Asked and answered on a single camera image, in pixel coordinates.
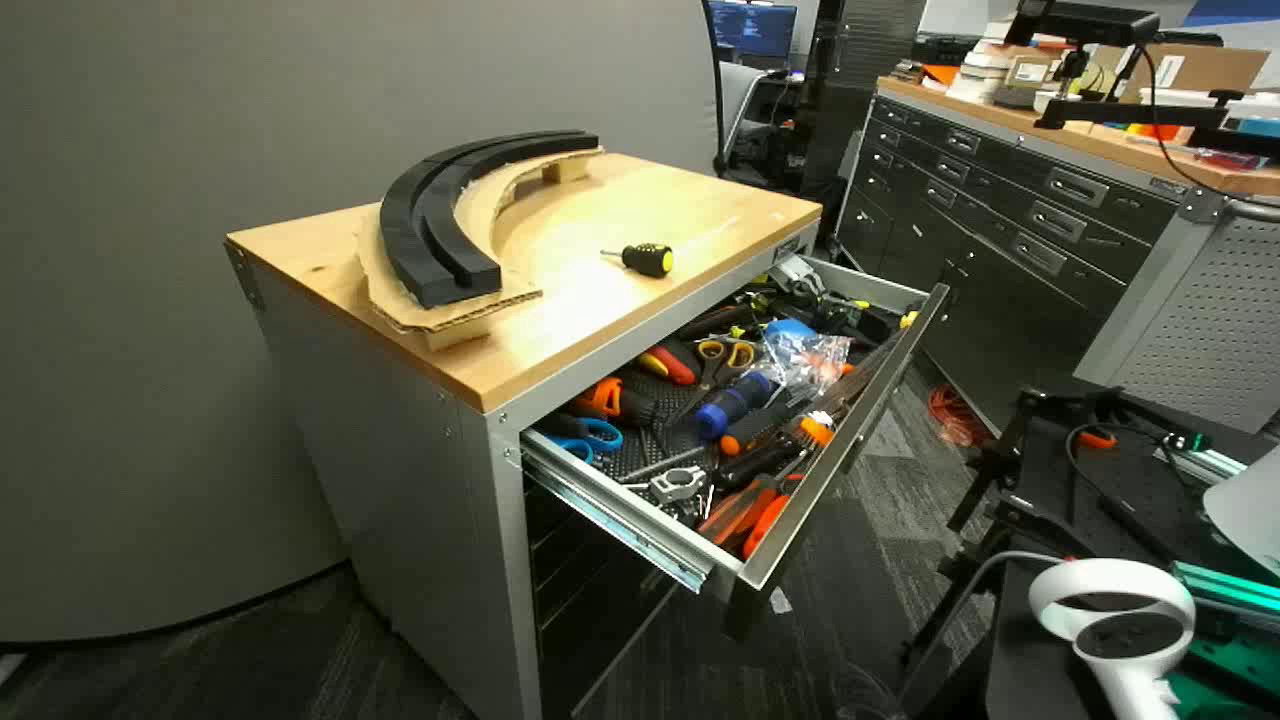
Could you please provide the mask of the curved wooden base piece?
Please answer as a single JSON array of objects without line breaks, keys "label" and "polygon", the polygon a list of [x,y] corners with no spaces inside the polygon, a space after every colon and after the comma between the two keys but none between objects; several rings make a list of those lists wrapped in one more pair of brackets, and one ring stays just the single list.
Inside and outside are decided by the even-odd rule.
[{"label": "curved wooden base piece", "polygon": [[358,265],[366,273],[366,298],[379,315],[379,322],[421,346],[451,346],[465,340],[477,340],[492,329],[492,315],[501,308],[537,298],[537,280],[522,266],[515,252],[508,249],[508,234],[501,219],[525,198],[554,187],[571,187],[588,174],[588,165],[601,156],[598,147],[579,153],[554,153],[515,159],[504,167],[492,167],[490,174],[477,174],[460,198],[457,198],[457,223],[467,240],[477,240],[504,273],[501,292],[486,292],[457,304],[424,308],[391,273],[391,260],[379,240],[379,209],[376,229],[358,244]]}]

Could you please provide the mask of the stubby black yellow screwdriver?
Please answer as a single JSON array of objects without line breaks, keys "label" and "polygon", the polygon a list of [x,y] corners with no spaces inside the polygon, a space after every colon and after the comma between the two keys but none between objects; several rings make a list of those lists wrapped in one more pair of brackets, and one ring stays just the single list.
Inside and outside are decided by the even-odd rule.
[{"label": "stubby black yellow screwdriver", "polygon": [[668,244],[626,244],[607,249],[607,260],[621,260],[629,273],[665,280],[674,273],[674,249]]}]

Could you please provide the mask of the white VR controller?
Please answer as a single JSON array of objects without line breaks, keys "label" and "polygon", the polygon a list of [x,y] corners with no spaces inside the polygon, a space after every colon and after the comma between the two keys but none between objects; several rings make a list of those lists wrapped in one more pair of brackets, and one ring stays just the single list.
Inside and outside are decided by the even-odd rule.
[{"label": "white VR controller", "polygon": [[1170,672],[1197,637],[1197,600],[1172,570],[1065,561],[1027,584],[1027,609],[1091,668],[1116,720],[1176,720]]}]

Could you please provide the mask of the orange handled pliers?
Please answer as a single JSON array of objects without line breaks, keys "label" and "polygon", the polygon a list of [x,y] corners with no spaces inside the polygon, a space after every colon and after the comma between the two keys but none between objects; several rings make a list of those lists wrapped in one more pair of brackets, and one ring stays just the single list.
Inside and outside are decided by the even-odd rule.
[{"label": "orange handled pliers", "polygon": [[745,492],[732,492],[714,507],[714,515],[704,521],[704,534],[726,551],[748,561],[784,507],[784,492],[775,492],[772,482],[748,482]]}]

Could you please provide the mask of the grey tool drawer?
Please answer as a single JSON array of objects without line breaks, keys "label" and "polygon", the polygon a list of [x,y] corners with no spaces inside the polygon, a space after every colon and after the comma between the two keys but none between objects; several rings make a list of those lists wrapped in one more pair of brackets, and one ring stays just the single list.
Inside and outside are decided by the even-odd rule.
[{"label": "grey tool drawer", "polygon": [[525,436],[529,475],[698,596],[761,592],[877,427],[949,286],[790,252],[678,330],[687,389],[605,377]]}]

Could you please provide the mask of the dark grey drawer workbench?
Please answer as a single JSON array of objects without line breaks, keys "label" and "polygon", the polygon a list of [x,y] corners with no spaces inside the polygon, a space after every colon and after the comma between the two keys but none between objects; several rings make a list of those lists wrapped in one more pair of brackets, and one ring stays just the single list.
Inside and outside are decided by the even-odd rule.
[{"label": "dark grey drawer workbench", "polygon": [[1274,187],[886,74],[839,249],[949,292],[925,350],[993,422],[1025,389],[1091,378],[1261,431],[1280,410],[1280,234],[1231,198]]}]

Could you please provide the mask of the clear plastic bag of parts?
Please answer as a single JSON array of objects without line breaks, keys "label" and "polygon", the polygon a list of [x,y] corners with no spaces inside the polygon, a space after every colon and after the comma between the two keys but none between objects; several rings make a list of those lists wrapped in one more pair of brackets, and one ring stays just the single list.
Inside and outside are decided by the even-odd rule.
[{"label": "clear plastic bag of parts", "polygon": [[848,335],[824,335],[804,318],[781,315],[766,322],[761,366],[796,395],[824,395],[853,370]]}]

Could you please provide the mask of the grey metal tool cabinet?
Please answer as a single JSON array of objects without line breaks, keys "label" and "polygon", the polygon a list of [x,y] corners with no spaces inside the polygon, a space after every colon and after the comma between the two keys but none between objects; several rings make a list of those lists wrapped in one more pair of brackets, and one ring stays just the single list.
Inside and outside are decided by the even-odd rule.
[{"label": "grey metal tool cabinet", "polygon": [[[579,184],[501,219],[541,296],[451,346],[391,335],[366,298],[371,202],[227,234],[366,596],[479,720],[543,714],[525,427],[767,273],[818,219],[796,194],[601,153]],[[607,260],[626,244],[668,244],[674,273]]]}]

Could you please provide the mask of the black tripod stand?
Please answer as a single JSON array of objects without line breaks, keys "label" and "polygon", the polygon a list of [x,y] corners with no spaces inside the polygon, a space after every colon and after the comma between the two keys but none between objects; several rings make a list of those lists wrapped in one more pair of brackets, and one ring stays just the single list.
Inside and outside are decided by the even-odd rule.
[{"label": "black tripod stand", "polygon": [[1165,565],[1189,554],[1205,534],[1185,470],[1159,462],[1185,442],[1200,442],[1200,431],[1165,408],[1125,393],[1025,393],[999,431],[984,427],[954,389],[931,389],[925,408],[949,439],[969,447],[972,482],[955,500],[949,526],[963,532],[980,507],[993,521],[978,542],[939,561],[954,587],[904,644],[910,668],[927,659],[972,592],[998,592],[998,616],[984,637],[993,659],[1059,659],[1059,649],[1014,609],[1007,570],[980,575],[980,565],[999,551]]}]

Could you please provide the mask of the blue handled scissors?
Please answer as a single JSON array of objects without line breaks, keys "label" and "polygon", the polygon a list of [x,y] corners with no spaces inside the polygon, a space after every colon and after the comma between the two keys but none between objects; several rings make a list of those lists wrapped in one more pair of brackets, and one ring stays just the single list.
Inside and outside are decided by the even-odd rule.
[{"label": "blue handled scissors", "polygon": [[605,414],[562,410],[543,420],[543,436],[588,462],[626,447],[626,431]]}]

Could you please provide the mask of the blue handled screwdriver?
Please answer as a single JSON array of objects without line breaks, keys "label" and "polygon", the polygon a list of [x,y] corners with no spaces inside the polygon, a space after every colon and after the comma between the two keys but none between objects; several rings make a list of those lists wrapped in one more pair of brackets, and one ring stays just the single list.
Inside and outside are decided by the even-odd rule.
[{"label": "blue handled screwdriver", "polygon": [[704,439],[720,439],[738,420],[745,420],[754,408],[761,408],[781,389],[775,377],[754,366],[738,378],[727,378],[720,393],[714,393],[694,422]]}]

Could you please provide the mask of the curved black foam track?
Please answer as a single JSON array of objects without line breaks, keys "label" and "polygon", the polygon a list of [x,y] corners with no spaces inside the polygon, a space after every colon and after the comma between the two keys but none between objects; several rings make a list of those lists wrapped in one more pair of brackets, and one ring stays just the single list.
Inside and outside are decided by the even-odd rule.
[{"label": "curved black foam track", "polygon": [[379,240],[398,280],[424,308],[501,292],[501,265],[457,223],[460,193],[492,167],[579,147],[598,147],[598,137],[554,126],[457,145],[414,165],[379,198]]}]

